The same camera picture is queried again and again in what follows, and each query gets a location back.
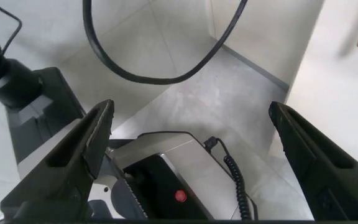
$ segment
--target metal device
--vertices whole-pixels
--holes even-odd
[[[57,68],[30,71],[1,48],[0,102],[22,178],[1,201],[1,222],[220,222],[240,219],[244,206],[257,220],[233,159],[227,152],[226,172],[211,155],[218,142],[227,151],[220,139],[109,139],[112,100],[85,115]],[[273,102],[268,112],[315,220],[357,223],[358,162],[290,107]]]

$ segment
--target coiled cable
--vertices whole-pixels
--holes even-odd
[[[218,142],[221,143],[226,156],[224,157],[223,161],[227,165],[232,175],[234,182],[236,183],[236,195],[237,201],[239,204],[239,210],[241,214],[241,220],[251,220],[251,212],[249,210],[248,199],[246,194],[246,185],[244,183],[244,178],[242,177],[240,168],[234,161],[233,157],[230,156],[228,149],[226,148],[223,141],[219,138],[216,138]]]
[[[204,65],[206,65],[209,60],[216,54],[216,52],[222,47],[223,43],[229,37],[231,31],[233,30],[234,26],[236,25],[237,21],[239,20],[242,11],[244,10],[248,0],[241,0],[239,7],[237,8],[236,13],[234,13],[231,22],[229,23],[228,27],[224,31],[222,37],[218,40],[215,46],[208,52],[208,54],[189,72],[184,75],[175,78],[150,78],[150,77],[143,77],[132,74],[130,72],[125,71],[119,65],[111,60],[109,55],[104,51],[101,44],[99,43],[98,37],[96,36],[96,32],[94,31],[93,27],[93,20],[92,20],[92,0],[83,0],[83,20],[84,20],[84,28],[86,37],[88,38],[89,44],[96,54],[96,56],[107,66],[111,71],[115,74],[119,75],[120,77],[136,83],[144,83],[144,84],[153,84],[153,85],[171,85],[183,82],[198,71],[200,71]]]

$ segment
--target tiled floor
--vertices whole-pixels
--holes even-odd
[[[170,87],[111,138],[150,131],[189,131],[200,141],[220,137],[241,168],[260,219],[312,219],[288,162],[267,154],[273,136],[267,111],[271,101],[284,97],[270,80],[221,50],[199,74]],[[222,161],[223,150],[213,152]]]
[[[200,140],[219,136],[241,167],[261,219],[311,218],[288,162],[267,155],[273,134],[267,108],[271,101],[285,98],[278,86],[224,50],[193,78],[167,91],[169,86],[129,83],[105,68],[86,43],[80,1],[72,5],[55,0],[47,5],[20,2],[39,8],[40,13],[57,6],[59,11],[54,11],[56,19],[43,23],[42,18],[48,15],[33,18],[19,3],[1,3],[28,18],[22,18],[24,30],[12,43],[8,57],[18,58],[30,68],[58,66],[86,110],[106,98],[113,99],[112,129],[123,124],[113,136],[133,138],[146,131],[169,129],[192,132]],[[131,72],[150,77],[180,75],[194,67],[215,43],[208,34],[202,0],[97,2],[93,11],[99,39],[111,58]],[[7,23],[0,21],[1,42],[9,35],[4,29]],[[218,147],[214,154],[223,157]],[[18,181],[0,104],[0,200]]]

